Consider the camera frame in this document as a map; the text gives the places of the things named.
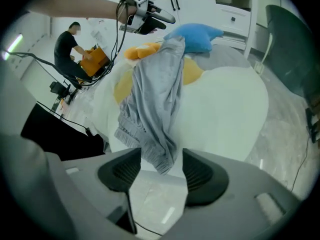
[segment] black t-shirt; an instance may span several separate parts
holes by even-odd
[[[70,53],[73,47],[76,47],[78,44],[74,36],[68,32],[63,32],[58,39],[56,40],[54,47],[54,62],[65,62],[70,61]]]

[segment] fabric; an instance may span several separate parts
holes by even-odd
[[[63,63],[65,61],[71,61],[70,53],[73,47],[78,44],[74,36],[69,32],[63,32],[55,42],[54,47],[54,63]]]
[[[141,147],[141,157],[160,174],[177,158],[170,131],[180,103],[184,51],[185,39],[172,38],[134,67],[131,94],[120,104],[114,134],[130,148]]]
[[[249,61],[239,51],[222,44],[214,44],[210,52],[188,53],[187,55],[205,71],[219,67],[251,67]]]
[[[204,71],[198,67],[196,62],[190,58],[184,58],[183,66],[183,85],[188,85],[199,79]],[[130,95],[132,88],[133,70],[128,70],[123,74],[120,81],[116,84],[113,92],[114,99],[120,104],[126,97]]]
[[[146,42],[141,46],[133,46],[125,50],[124,57],[129,60],[143,59],[151,54],[155,54],[161,47],[161,44],[155,42]]]
[[[120,108],[113,90],[130,68],[125,60],[120,61],[94,94],[92,121],[98,133],[108,140],[112,152],[128,148],[115,137]],[[167,174],[185,177],[182,148],[245,161],[264,125],[269,106],[266,86],[254,69],[226,66],[208,70],[182,90],[180,107],[170,132],[178,146],[177,159]],[[141,170],[158,174],[144,159]]]
[[[167,34],[164,40],[169,40],[173,37],[184,37],[185,53],[206,53],[212,50],[211,41],[223,34],[222,30],[208,25],[188,23]]]

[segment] black pants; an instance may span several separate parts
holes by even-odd
[[[81,66],[71,59],[66,61],[59,61],[58,63],[55,63],[55,65],[62,72],[59,73],[62,75],[67,75],[70,83],[77,89],[81,89],[81,85],[79,85],[79,82],[76,78],[80,78],[89,83],[92,81],[92,78],[87,75],[87,73],[81,68]]]

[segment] blue pillow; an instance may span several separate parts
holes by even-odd
[[[177,27],[164,37],[164,40],[177,36],[184,37],[184,53],[206,53],[212,50],[210,41],[222,36],[224,32],[220,29],[198,23],[188,23]]]

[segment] person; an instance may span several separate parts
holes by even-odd
[[[103,18],[116,20],[118,3],[109,0],[32,0],[26,9],[50,17]],[[135,6],[128,6],[128,16],[137,12]],[[125,13],[118,19],[126,23]]]
[[[92,56],[80,47],[74,38],[74,35],[79,34],[80,31],[80,24],[73,22],[69,29],[58,37],[54,47],[54,64],[58,68],[58,72],[62,75],[67,75],[71,84],[77,89],[81,89],[81,86],[76,78],[87,82],[92,80],[81,66],[74,62],[75,58],[70,55],[73,48],[86,59],[92,60]]]

